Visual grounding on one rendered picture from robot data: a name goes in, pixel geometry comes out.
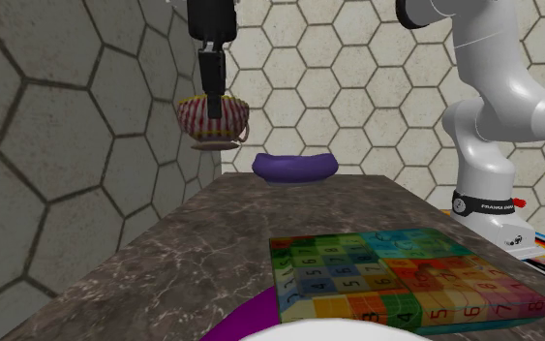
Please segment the colourful number grid box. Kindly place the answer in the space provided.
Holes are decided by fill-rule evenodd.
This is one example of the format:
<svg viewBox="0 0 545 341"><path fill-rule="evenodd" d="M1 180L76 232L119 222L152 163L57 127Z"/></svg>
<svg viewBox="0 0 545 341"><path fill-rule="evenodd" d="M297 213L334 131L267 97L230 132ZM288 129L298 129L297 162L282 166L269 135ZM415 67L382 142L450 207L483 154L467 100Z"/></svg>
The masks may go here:
<svg viewBox="0 0 545 341"><path fill-rule="evenodd" d="M510 328L545 296L431 228L272 238L279 318L362 320L419 335Z"/></svg>

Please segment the purple bowl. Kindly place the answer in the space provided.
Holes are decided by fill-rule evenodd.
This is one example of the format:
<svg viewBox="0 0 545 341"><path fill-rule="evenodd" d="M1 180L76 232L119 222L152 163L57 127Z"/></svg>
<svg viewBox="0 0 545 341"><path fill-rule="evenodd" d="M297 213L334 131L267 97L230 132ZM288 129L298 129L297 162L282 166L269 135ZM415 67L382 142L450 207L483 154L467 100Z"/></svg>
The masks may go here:
<svg viewBox="0 0 545 341"><path fill-rule="evenodd" d="M309 156L258 153L252 171L268 184L298 185L323 181L334 175L339 164L331 153Z"/></svg>

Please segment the red white striped teacup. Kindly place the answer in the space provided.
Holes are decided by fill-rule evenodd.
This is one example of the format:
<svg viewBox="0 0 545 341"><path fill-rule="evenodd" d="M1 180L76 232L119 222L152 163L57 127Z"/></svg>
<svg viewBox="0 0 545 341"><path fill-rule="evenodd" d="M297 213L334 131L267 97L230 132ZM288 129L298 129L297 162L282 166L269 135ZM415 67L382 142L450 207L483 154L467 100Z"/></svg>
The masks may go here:
<svg viewBox="0 0 545 341"><path fill-rule="evenodd" d="M178 104L177 118L181 130L196 141L193 149L231 150L249 136L249 105L237 98L221 97L221 117L209 118L207 96L194 96Z"/></svg>

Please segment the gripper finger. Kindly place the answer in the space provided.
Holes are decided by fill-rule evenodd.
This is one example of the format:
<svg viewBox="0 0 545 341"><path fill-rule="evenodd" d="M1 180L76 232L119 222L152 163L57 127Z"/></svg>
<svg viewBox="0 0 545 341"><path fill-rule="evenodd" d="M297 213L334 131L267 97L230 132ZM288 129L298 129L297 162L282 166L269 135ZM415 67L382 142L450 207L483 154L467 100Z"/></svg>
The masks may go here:
<svg viewBox="0 0 545 341"><path fill-rule="evenodd" d="M221 97L226 91L226 55L222 45L203 42L198 50L201 87L207 98L207 114L210 119L222 118Z"/></svg>

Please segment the purple and white round object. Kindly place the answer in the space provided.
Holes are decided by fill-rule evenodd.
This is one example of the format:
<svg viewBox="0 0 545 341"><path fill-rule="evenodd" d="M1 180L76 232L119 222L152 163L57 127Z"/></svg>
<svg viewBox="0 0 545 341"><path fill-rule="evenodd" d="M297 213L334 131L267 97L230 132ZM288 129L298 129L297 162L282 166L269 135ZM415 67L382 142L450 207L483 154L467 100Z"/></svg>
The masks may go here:
<svg viewBox="0 0 545 341"><path fill-rule="evenodd" d="M349 319L280 324L274 288L241 304L199 341L431 341L409 331Z"/></svg>

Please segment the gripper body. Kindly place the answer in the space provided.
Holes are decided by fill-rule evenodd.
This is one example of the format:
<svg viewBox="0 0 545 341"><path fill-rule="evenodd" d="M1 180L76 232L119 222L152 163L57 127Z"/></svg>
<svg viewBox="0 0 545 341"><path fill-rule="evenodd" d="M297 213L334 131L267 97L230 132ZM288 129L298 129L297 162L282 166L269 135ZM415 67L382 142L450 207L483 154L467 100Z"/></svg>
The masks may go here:
<svg viewBox="0 0 545 341"><path fill-rule="evenodd" d="M187 0L187 13L192 38L220 44L236 39L237 20L233 0Z"/></svg>

